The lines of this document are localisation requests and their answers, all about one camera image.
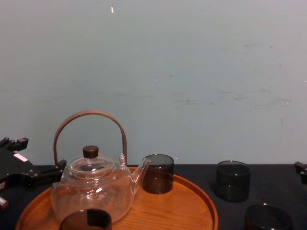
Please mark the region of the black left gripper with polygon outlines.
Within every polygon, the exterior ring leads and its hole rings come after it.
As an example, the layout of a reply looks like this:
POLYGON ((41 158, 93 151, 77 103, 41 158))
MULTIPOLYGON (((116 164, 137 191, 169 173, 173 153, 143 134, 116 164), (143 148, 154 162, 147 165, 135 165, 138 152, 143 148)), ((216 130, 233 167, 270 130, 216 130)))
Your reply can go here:
POLYGON ((61 160, 55 165, 33 165, 27 158, 14 151, 27 148, 28 138, 0 141, 0 191, 23 186, 34 190, 39 186, 59 182, 67 161, 61 160))

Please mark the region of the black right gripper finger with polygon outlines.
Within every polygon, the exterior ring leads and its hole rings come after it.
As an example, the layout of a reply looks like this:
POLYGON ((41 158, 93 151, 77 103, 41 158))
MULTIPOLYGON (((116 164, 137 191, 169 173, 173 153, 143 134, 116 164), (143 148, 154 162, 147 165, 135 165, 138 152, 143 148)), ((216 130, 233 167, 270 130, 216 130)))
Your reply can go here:
POLYGON ((307 184, 307 165, 297 161, 295 162, 295 170, 300 176, 302 184, 307 184))

